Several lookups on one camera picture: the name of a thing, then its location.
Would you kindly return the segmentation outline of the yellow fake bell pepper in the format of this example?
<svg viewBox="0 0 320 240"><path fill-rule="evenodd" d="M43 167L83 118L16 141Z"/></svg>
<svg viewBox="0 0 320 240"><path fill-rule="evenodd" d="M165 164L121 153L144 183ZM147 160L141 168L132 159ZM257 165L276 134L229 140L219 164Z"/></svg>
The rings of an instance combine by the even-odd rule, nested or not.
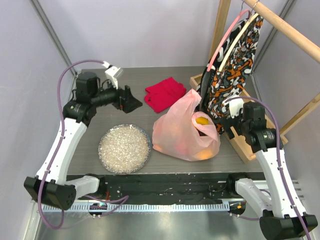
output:
<svg viewBox="0 0 320 240"><path fill-rule="evenodd" d="M199 124L199 125L208 125L210 122L209 122L209 120L207 119L207 118L205 118L205 117L198 117L198 118L196 118L195 119L195 121L196 121L196 123L197 124Z"/></svg>

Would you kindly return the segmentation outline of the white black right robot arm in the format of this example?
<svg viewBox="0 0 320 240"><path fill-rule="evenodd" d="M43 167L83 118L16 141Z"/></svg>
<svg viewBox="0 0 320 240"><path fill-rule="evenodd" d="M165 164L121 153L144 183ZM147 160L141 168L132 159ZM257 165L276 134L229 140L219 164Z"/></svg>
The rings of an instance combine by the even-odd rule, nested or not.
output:
<svg viewBox="0 0 320 240"><path fill-rule="evenodd" d="M223 101L230 115L221 119L225 133L234 137L231 128L244 136L262 167L269 195L265 195L242 173L229 177L226 193L241 196L255 211L263 236L267 240L306 237L318 226L315 215L308 214L290 177L279 128L267 127L265 112L269 110L255 98L233 96Z"/></svg>

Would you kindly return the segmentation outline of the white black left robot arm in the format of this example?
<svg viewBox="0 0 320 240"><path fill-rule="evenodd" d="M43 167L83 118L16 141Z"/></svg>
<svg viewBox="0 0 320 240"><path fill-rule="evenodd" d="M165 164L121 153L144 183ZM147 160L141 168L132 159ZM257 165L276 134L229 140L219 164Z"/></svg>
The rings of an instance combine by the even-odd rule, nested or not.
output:
<svg viewBox="0 0 320 240"><path fill-rule="evenodd" d="M35 177L28 176L23 183L34 201L64 211L85 195L100 200L107 192L102 178L95 174L67 180L71 159L97 108L111 104L128 114L143 105L132 95L128 85L116 87L110 76L105 81L107 88L102 87L94 72L80 73L75 83L75 99L63 107L62 121L46 160Z"/></svg>

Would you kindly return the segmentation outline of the pink plastic bag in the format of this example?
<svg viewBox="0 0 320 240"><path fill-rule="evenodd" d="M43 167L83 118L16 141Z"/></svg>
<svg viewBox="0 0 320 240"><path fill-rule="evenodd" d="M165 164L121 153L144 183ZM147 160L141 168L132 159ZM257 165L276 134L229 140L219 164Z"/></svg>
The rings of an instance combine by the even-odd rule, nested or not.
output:
<svg viewBox="0 0 320 240"><path fill-rule="evenodd" d="M166 114L153 125L153 149L185 161L202 161L213 158L220 150L220 135L211 118L195 111L201 96L188 91L174 103ZM208 125L196 123L196 118L205 117Z"/></svg>

